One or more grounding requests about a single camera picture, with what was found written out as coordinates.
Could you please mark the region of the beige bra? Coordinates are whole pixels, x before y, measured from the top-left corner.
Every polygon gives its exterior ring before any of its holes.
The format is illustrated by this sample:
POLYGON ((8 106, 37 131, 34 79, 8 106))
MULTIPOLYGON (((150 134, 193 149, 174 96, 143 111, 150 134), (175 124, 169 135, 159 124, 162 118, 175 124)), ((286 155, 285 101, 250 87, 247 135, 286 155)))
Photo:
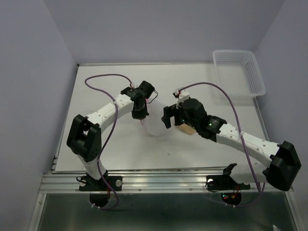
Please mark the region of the beige bra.
POLYGON ((179 126, 177 126, 177 128, 181 132, 188 134, 188 135, 193 135, 196 132, 195 129, 191 128, 190 126, 188 126, 186 124, 179 125, 179 126))

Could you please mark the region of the white mesh laundry bag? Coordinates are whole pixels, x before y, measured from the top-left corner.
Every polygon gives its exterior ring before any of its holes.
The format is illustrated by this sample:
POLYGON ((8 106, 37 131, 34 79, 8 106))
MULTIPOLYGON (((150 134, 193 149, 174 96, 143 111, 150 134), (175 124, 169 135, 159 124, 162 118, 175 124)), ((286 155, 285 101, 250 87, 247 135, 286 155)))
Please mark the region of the white mesh laundry bag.
POLYGON ((149 115, 147 115, 145 119, 141 120, 141 125, 146 134, 154 137, 160 137, 166 134, 167 128, 162 121, 164 107, 165 105, 158 100, 154 100, 153 102, 147 104, 149 115))

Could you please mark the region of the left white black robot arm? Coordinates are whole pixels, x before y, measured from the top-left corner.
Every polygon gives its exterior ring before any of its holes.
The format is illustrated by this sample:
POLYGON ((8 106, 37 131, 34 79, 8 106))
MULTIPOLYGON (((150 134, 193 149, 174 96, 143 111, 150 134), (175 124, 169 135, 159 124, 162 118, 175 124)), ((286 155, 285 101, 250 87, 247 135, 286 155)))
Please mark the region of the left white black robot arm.
POLYGON ((105 147, 102 145, 102 133, 109 126, 112 126, 110 132, 113 133, 116 121, 128 113, 133 119, 145 119, 149 115, 147 99, 155 92, 155 88, 143 81, 138 87, 125 88, 114 98, 104 90, 89 87, 106 94, 111 102, 87 116, 75 116, 66 144, 84 165, 91 177, 91 185, 101 190, 107 185, 106 169, 100 161, 102 148, 105 147))

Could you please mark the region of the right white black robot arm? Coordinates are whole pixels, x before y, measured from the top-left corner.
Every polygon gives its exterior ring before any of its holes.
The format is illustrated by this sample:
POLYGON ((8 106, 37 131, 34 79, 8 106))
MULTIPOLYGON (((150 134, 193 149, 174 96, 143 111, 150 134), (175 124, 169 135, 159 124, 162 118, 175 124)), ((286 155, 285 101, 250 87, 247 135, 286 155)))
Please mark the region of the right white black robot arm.
POLYGON ((279 144, 244 133, 226 120, 209 115, 201 102, 190 97, 164 107, 162 121, 166 128, 171 127, 172 117, 175 125, 188 125, 202 138, 227 145, 256 159, 265 167, 262 174, 271 186, 281 191, 290 190, 301 168, 295 147, 290 142, 279 144))

